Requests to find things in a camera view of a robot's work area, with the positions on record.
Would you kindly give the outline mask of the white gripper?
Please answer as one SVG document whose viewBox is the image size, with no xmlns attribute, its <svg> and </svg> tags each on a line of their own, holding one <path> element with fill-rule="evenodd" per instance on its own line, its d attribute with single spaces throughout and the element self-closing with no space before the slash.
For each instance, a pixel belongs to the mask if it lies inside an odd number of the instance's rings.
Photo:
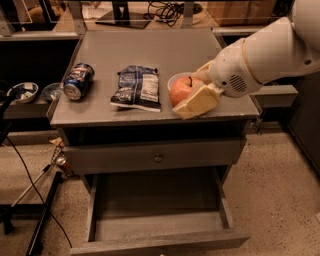
<svg viewBox="0 0 320 256">
<path fill-rule="evenodd" d="M 197 85 L 173 107 L 173 112 L 181 119 L 200 116 L 214 109 L 220 103 L 223 90 L 225 96 L 239 98 L 262 87 L 249 67 L 244 39 L 224 48 L 212 62 L 197 69 L 193 76 L 209 85 Z"/>
</svg>

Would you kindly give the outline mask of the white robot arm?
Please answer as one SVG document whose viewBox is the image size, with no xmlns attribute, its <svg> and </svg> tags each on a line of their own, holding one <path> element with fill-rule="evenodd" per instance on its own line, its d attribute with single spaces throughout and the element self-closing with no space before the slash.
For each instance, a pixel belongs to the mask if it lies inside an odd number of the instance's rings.
<svg viewBox="0 0 320 256">
<path fill-rule="evenodd" d="M 215 108 L 222 96 L 239 98 L 279 78 L 319 70 L 320 0 L 295 0 L 289 17 L 237 40 L 200 67 L 193 74 L 200 82 L 173 112 L 190 119 Z"/>
</svg>

